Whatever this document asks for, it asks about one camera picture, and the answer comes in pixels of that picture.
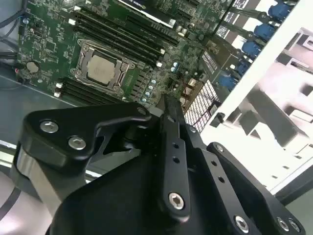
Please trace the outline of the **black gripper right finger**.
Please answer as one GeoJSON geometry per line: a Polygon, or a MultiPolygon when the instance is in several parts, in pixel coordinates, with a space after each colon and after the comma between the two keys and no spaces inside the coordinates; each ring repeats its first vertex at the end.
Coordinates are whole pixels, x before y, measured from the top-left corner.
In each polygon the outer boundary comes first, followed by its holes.
{"type": "Polygon", "coordinates": [[[187,155],[210,185],[210,217],[220,235],[304,235],[299,220],[223,145],[205,145],[199,132],[184,120],[181,103],[168,99],[168,114],[179,125],[187,155]]]}

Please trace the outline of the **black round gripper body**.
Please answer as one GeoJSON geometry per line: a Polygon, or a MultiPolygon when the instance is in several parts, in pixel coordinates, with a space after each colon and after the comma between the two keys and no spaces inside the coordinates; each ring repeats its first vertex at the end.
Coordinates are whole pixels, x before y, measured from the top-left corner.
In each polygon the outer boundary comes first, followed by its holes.
{"type": "Polygon", "coordinates": [[[222,208],[204,168],[202,151],[188,154],[191,215],[178,223],[157,203],[157,166],[152,156],[129,161],[72,193],[58,208],[52,235],[232,235],[235,228],[222,208]]]}

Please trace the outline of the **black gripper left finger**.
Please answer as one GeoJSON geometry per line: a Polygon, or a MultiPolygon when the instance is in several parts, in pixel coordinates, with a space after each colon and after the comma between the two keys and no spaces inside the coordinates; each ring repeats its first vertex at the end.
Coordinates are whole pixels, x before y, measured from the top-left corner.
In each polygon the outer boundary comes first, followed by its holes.
{"type": "Polygon", "coordinates": [[[159,115],[137,102],[35,111],[23,120],[14,164],[54,215],[85,185],[89,163],[138,149],[157,161],[159,209],[170,218],[188,218],[184,126],[181,104],[171,95],[163,97],[159,115]]]}

